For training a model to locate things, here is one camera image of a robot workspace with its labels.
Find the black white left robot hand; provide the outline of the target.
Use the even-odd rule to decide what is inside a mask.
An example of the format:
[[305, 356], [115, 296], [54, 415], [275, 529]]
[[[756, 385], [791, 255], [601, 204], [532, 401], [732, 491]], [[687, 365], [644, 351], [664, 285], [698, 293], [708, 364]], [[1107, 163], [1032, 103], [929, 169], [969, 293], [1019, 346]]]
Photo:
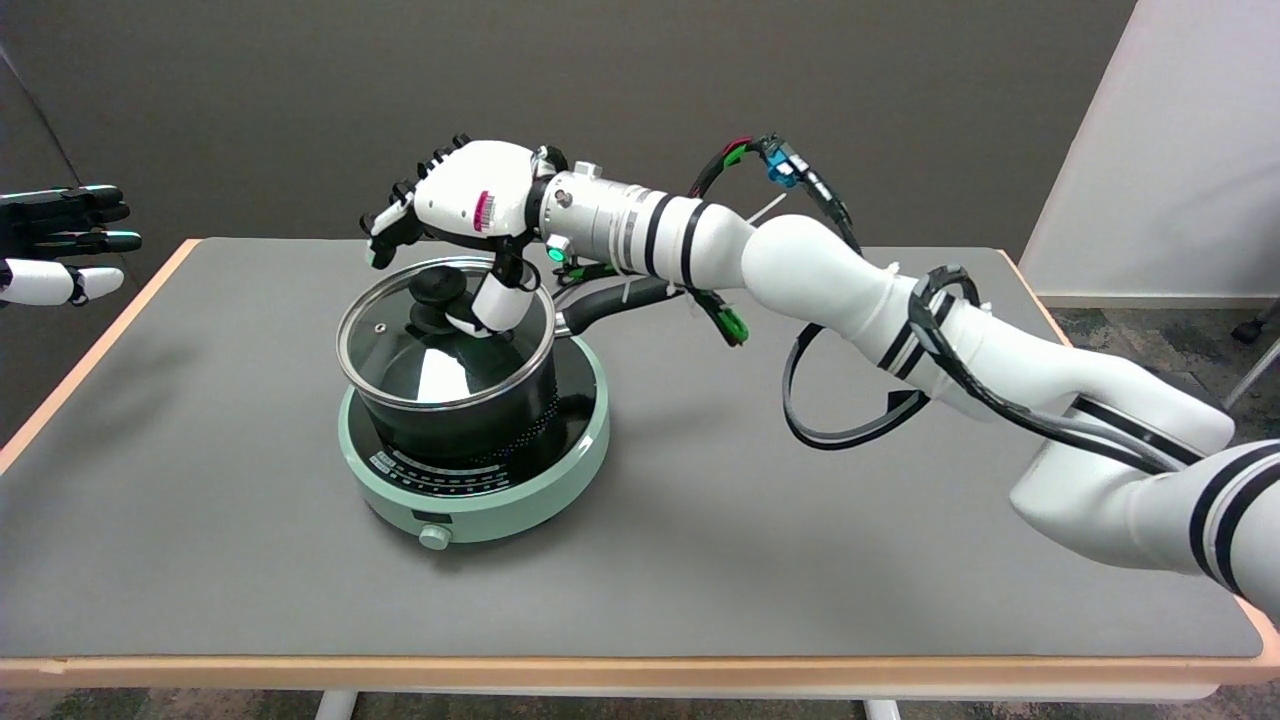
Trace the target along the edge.
[[119, 290], [125, 283], [123, 269], [68, 260], [141, 249], [138, 233], [109, 228], [129, 214], [124, 193], [114, 184], [4, 193], [3, 305], [81, 307]]

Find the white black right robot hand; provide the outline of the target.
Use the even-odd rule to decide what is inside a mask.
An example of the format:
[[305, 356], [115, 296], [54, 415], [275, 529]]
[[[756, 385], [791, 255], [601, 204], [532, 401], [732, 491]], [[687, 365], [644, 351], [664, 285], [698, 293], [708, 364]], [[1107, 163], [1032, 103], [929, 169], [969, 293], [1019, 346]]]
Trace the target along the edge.
[[524, 250], [538, 237], [544, 181], [567, 168], [550, 146], [531, 150], [458, 135], [420, 163], [415, 182], [393, 184], [387, 209], [361, 217], [369, 264], [383, 270], [398, 247], [420, 240], [490, 252], [492, 265], [468, 307], [448, 307], [445, 319], [472, 337], [512, 331], [541, 283]]

